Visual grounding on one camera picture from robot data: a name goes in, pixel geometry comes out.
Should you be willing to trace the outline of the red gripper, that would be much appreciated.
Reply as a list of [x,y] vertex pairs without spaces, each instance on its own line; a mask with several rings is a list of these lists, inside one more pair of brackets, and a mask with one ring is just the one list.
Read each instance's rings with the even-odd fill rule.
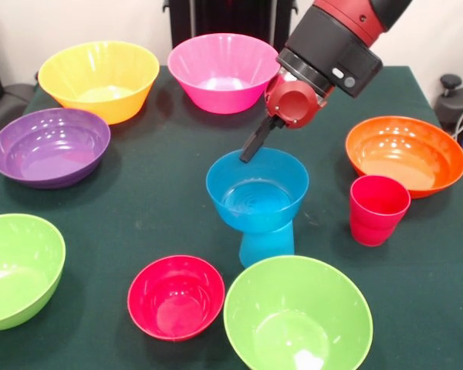
[[248,163],[263,146],[267,136],[275,128],[300,129],[307,125],[326,105],[308,83],[291,73],[279,73],[265,90],[267,117],[247,139],[239,159]]

